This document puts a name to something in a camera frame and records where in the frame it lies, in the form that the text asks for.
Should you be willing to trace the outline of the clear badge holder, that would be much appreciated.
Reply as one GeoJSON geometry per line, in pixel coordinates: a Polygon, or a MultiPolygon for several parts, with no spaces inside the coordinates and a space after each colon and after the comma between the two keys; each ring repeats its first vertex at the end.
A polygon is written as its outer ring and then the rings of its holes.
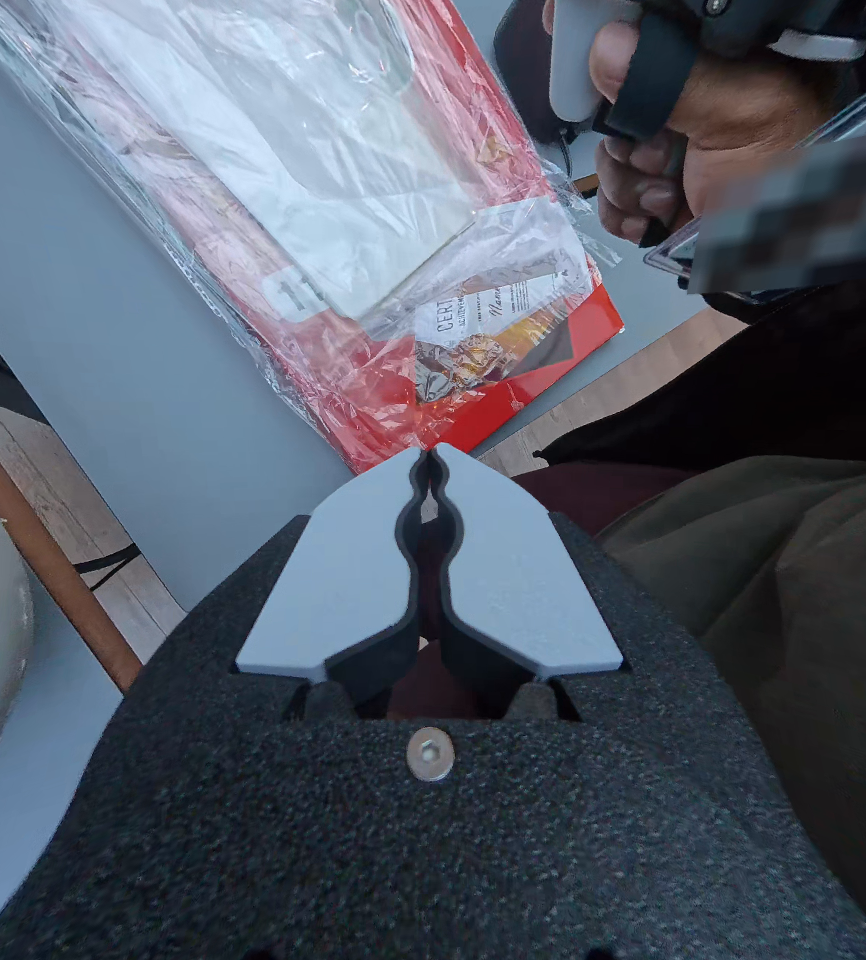
{"type": "Polygon", "coordinates": [[[688,284],[699,242],[702,218],[697,217],[675,232],[668,231],[663,222],[652,221],[641,246],[645,250],[643,262],[688,284]]]}

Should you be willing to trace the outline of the person's olive pants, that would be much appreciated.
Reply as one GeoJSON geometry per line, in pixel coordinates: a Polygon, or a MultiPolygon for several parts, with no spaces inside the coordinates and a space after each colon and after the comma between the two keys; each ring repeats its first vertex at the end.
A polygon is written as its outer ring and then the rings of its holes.
{"type": "Polygon", "coordinates": [[[866,912],[866,462],[728,463],[599,542],[712,657],[866,912]]]}

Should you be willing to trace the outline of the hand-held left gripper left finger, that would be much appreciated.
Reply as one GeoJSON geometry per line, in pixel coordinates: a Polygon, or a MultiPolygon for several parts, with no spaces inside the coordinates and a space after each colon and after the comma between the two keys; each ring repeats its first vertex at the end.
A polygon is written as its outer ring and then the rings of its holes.
{"type": "Polygon", "coordinates": [[[415,665],[415,558],[428,454],[409,448],[339,487],[310,515],[247,639],[240,673],[339,684],[355,707],[415,665]]]}

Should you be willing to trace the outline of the brown wooden rail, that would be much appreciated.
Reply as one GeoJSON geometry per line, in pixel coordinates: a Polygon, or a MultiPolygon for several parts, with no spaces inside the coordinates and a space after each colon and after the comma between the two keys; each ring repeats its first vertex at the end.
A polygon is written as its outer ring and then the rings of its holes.
{"type": "Polygon", "coordinates": [[[104,672],[127,693],[142,670],[141,660],[1,463],[0,520],[104,672]]]}

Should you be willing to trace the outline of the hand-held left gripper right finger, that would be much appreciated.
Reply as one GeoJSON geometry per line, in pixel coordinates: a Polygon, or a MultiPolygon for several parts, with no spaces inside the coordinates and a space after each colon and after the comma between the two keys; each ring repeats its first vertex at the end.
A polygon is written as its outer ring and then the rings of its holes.
{"type": "Polygon", "coordinates": [[[429,458],[444,667],[487,707],[532,681],[618,670],[623,654],[549,511],[449,444],[429,458]]]}

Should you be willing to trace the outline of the person's right hand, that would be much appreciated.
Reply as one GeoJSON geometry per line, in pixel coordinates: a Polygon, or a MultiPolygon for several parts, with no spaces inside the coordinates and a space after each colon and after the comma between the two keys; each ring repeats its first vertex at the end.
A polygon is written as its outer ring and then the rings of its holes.
{"type": "Polygon", "coordinates": [[[678,230],[702,215],[711,190],[822,126],[844,90],[833,64],[700,54],[663,130],[646,141],[610,136],[597,145],[603,228],[632,243],[652,220],[678,230]]]}

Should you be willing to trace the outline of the grey desk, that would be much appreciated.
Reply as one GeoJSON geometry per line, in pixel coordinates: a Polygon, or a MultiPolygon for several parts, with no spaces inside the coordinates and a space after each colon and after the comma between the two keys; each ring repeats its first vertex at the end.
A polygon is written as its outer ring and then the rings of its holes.
{"type": "Polygon", "coordinates": [[[0,2],[0,353],[189,608],[351,473],[475,452],[701,315],[537,153],[461,2],[389,2],[472,223],[366,316],[328,305],[79,43],[0,2]]]}

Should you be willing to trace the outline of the black rounded object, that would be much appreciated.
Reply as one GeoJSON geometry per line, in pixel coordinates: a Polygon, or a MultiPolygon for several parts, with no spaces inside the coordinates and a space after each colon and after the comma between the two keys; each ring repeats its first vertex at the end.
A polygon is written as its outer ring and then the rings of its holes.
{"type": "Polygon", "coordinates": [[[579,133],[550,105],[552,39],[544,27],[544,7],[544,1],[512,2],[494,33],[492,52],[527,133],[540,145],[567,147],[579,133]]]}

